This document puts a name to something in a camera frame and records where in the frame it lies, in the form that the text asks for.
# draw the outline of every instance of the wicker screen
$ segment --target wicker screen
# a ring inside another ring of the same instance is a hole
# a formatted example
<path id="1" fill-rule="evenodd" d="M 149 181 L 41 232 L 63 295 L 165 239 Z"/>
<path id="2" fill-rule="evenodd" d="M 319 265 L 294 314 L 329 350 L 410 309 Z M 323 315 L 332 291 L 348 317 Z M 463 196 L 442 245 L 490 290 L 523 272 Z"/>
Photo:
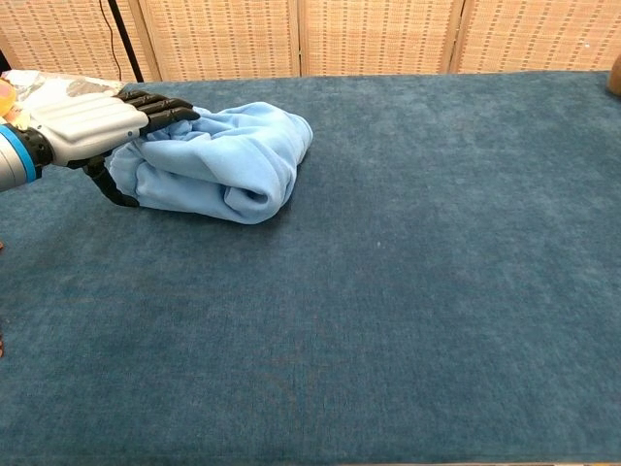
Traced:
<path id="1" fill-rule="evenodd" d="M 293 0 L 141 0 L 164 81 L 299 76 Z"/>
<path id="2" fill-rule="evenodd" d="M 152 74 L 138 38 L 128 0 L 118 2 L 127 32 L 147 81 Z M 113 29 L 114 54 L 120 65 L 121 81 L 135 81 L 127 54 L 103 0 L 102 7 Z M 99 0 L 14 0 L 0 9 L 3 52 L 16 69 L 86 75 L 118 80 L 112 53 L 111 31 L 104 21 Z"/>
<path id="3" fill-rule="evenodd" d="M 609 70 L 621 0 L 466 0 L 453 71 Z"/>
<path id="4" fill-rule="evenodd" d="M 305 75 L 447 71 L 461 0 L 299 1 Z"/>

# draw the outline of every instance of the black cable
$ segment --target black cable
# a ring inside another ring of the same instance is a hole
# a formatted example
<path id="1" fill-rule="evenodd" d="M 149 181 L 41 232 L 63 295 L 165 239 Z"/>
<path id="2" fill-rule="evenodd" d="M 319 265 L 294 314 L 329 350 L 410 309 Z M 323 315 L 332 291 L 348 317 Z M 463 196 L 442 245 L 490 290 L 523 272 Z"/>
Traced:
<path id="1" fill-rule="evenodd" d="M 136 81 L 138 83 L 144 83 L 143 73 L 140 71 L 140 65 L 138 64 L 138 59 L 136 58 L 136 53 L 134 53 L 134 48 L 132 47 L 132 41 L 129 39 L 129 34 L 127 34 L 127 29 L 125 28 L 125 22 L 123 21 L 123 16 L 118 9 L 118 4 L 116 0 L 108 0 L 108 6 L 110 10 L 113 12 L 114 22 L 116 23 L 116 28 L 118 29 L 118 34 L 120 34 L 120 38 L 123 41 L 123 46 L 125 47 L 125 52 L 127 53 L 127 58 L 129 58 L 129 63 L 132 65 L 132 70 L 134 71 L 134 76 L 136 77 Z"/>
<path id="2" fill-rule="evenodd" d="M 99 0 L 99 9 L 101 10 L 101 14 L 104 17 L 104 21 L 108 25 L 108 29 L 110 29 L 110 47 L 111 47 L 112 52 L 113 52 L 114 63 L 116 63 L 116 68 L 118 68 L 118 80 L 119 81 L 123 81 L 123 79 L 122 79 L 123 75 L 122 75 L 121 70 L 120 70 L 120 65 L 118 64 L 118 60 L 116 59 L 116 54 L 114 53 L 114 31 L 113 31 L 113 27 L 110 26 L 110 23 L 108 22 L 108 18 L 106 17 L 106 12 L 104 11 L 104 5 L 102 4 L 102 0 Z"/>

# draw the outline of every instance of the blue carpet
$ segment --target blue carpet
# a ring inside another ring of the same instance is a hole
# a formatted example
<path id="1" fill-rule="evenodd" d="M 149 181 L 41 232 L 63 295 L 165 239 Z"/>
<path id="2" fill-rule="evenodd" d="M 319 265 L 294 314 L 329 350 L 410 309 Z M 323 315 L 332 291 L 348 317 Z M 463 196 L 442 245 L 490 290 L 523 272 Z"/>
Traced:
<path id="1" fill-rule="evenodd" d="M 621 459 L 605 78 L 144 85 L 312 145 L 258 225 L 59 168 L 0 195 L 0 464 Z"/>

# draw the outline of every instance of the light blue towel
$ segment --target light blue towel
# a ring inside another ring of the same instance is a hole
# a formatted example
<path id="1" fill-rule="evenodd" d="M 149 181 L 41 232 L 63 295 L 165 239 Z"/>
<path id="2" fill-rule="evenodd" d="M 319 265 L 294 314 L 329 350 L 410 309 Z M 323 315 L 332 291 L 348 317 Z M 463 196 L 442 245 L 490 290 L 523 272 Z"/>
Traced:
<path id="1" fill-rule="evenodd" d="M 110 173 L 141 206 L 255 224 L 288 201 L 312 140 L 301 117 L 265 102 L 182 121 L 116 149 Z"/>

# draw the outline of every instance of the robotic hand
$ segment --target robotic hand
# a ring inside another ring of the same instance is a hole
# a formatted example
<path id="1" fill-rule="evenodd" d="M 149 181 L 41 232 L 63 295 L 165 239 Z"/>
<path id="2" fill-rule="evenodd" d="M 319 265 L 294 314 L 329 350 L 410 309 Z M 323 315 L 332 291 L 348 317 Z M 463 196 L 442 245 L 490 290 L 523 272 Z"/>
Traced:
<path id="1" fill-rule="evenodd" d="M 23 131 L 0 125 L 0 191 L 38 180 L 52 164 L 82 168 L 115 204 L 138 207 L 116 188 L 105 158 L 140 136 L 197 118 L 191 104 L 141 90 L 85 94 L 37 109 Z"/>

